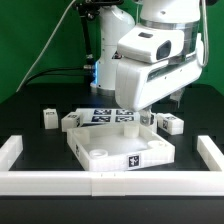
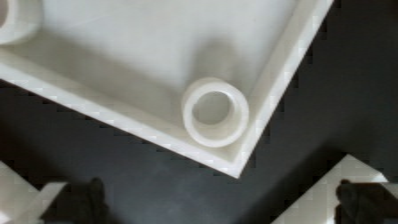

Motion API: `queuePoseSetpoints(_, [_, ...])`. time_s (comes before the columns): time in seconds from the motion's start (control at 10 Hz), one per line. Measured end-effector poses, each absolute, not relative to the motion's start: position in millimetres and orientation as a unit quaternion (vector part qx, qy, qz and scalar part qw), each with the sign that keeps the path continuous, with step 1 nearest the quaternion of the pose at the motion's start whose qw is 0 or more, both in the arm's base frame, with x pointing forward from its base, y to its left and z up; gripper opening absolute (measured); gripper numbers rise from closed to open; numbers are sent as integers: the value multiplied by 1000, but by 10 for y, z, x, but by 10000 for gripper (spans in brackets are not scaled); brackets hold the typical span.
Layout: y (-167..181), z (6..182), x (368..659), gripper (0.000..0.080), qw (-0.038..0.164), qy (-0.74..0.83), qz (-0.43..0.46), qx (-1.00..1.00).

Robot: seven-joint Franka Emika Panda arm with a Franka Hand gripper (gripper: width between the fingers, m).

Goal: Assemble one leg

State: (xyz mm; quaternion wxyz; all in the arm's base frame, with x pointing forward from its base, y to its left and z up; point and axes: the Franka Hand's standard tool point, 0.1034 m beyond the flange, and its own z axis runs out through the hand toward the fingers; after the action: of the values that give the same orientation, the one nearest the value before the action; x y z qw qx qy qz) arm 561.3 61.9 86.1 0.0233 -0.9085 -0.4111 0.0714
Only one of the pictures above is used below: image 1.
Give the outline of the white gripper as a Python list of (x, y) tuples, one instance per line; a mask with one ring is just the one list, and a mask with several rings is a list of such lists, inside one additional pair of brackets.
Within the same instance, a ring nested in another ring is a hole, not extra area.
[(150, 65), (122, 58), (116, 73), (116, 102), (124, 109), (141, 110), (141, 124), (150, 126), (154, 115), (144, 108), (197, 80), (202, 72), (201, 62), (201, 50), (191, 54), (185, 62), (171, 66), (168, 60)]

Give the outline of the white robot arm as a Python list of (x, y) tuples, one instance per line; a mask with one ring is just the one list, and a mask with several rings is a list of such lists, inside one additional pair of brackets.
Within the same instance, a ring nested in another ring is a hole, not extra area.
[(132, 17), (115, 4), (100, 10), (101, 56), (91, 89), (153, 123), (153, 103), (197, 80), (208, 63), (206, 0), (134, 0)]

